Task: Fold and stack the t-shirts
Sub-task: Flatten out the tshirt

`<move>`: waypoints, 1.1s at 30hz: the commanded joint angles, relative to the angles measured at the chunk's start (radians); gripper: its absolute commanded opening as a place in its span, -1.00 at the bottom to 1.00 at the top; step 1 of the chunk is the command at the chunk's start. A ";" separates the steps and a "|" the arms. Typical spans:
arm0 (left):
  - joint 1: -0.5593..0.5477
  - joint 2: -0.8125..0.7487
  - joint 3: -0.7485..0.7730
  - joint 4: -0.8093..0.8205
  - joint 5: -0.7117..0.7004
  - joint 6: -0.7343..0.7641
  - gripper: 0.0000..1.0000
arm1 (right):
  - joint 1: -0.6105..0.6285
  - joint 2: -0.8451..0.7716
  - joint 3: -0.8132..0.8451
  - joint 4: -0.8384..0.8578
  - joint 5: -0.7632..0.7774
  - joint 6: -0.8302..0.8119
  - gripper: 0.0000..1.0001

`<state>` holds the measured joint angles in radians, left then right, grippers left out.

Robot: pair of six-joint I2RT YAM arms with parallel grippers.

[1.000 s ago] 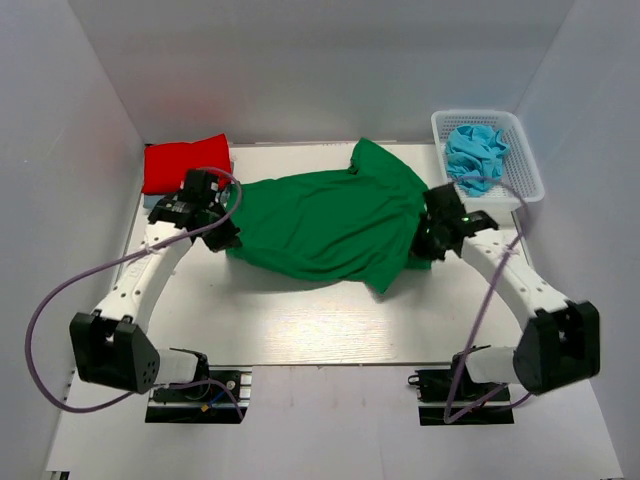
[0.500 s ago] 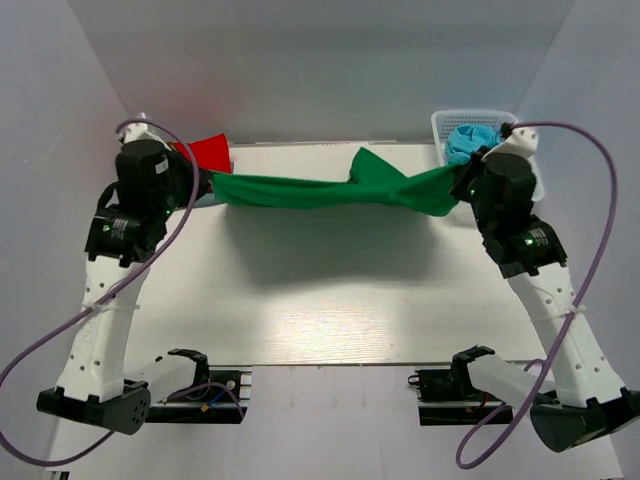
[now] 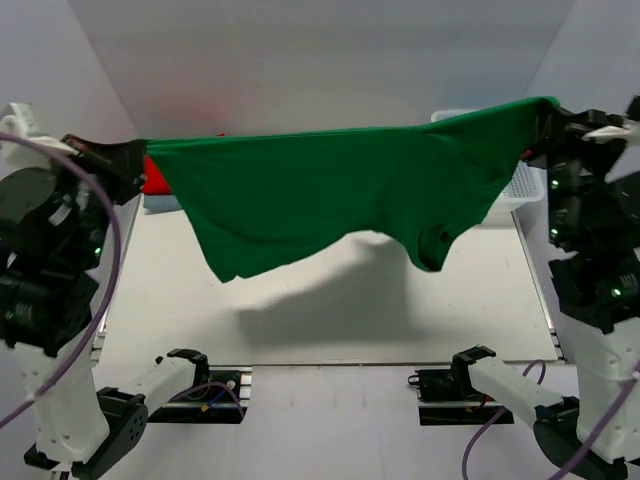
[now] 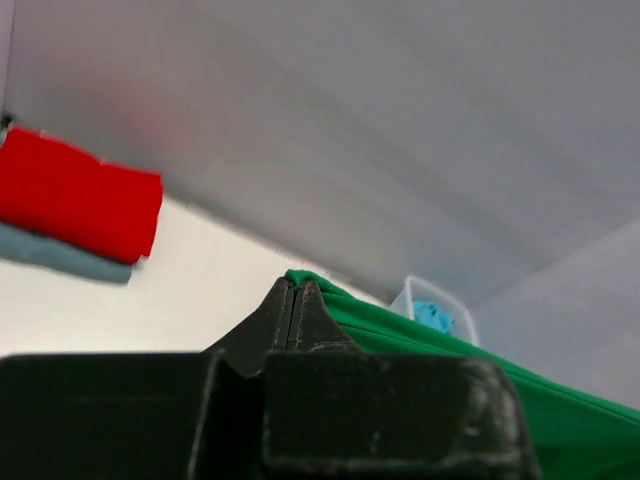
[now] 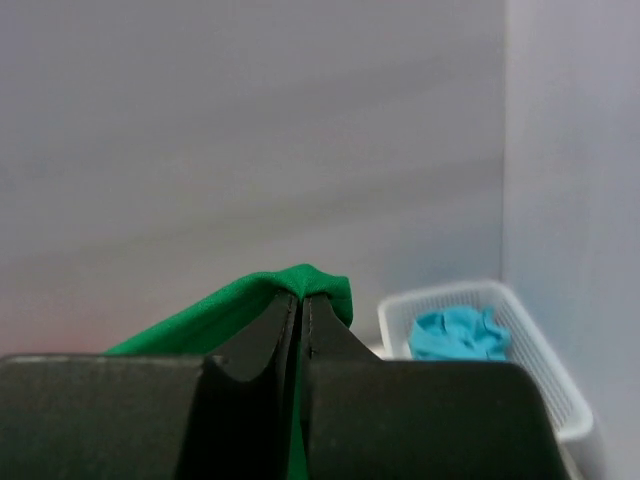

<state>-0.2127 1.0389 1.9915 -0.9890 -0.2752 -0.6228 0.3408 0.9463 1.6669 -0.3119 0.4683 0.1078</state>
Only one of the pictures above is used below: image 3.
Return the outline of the green t-shirt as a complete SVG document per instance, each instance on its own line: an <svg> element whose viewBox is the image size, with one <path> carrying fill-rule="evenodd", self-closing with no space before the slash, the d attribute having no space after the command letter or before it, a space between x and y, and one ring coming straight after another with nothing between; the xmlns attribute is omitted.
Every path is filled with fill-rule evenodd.
<svg viewBox="0 0 640 480"><path fill-rule="evenodd" d="M417 126L152 139L147 151L223 282L361 231L438 272L511 181L537 115L556 105L532 97Z"/></svg>

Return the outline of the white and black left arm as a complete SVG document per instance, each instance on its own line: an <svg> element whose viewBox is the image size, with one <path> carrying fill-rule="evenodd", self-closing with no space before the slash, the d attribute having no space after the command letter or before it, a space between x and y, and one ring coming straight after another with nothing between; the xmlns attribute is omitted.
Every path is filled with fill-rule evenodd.
<svg viewBox="0 0 640 480"><path fill-rule="evenodd" d="M127 387L97 388L91 351L118 280L115 210L145 183L141 140L99 144L42 131L29 105L1 112L1 339L14 353L34 413L25 462L97 479L139 442L170 400L205 396L203 353L175 349Z"/></svg>

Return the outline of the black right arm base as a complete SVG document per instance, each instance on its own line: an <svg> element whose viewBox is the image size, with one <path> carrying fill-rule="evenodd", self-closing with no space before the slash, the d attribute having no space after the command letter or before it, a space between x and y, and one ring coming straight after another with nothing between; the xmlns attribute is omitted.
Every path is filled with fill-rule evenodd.
<svg viewBox="0 0 640 480"><path fill-rule="evenodd" d="M418 398L421 426L482 426L501 405L484 394L464 397L448 369L415 370L407 378Z"/></svg>

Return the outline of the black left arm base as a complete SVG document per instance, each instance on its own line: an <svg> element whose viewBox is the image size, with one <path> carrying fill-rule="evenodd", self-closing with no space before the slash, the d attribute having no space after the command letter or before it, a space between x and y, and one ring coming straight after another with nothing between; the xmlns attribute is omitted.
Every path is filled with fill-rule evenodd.
<svg viewBox="0 0 640 480"><path fill-rule="evenodd" d="M153 413L151 424L239 425L250 401L251 367L211 367L208 388L174 400Z"/></svg>

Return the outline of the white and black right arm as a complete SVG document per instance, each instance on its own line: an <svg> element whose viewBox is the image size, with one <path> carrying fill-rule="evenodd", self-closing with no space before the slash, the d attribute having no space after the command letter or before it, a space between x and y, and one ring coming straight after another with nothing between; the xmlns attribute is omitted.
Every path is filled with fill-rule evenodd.
<svg viewBox="0 0 640 480"><path fill-rule="evenodd" d="M637 101L621 115L546 107L521 156L547 172L549 240L565 253L549 267L576 344L578 395L538 385L484 346L451 362L453 390L523 421L557 478L624 479L639 461L639 177L607 180L638 143Z"/></svg>

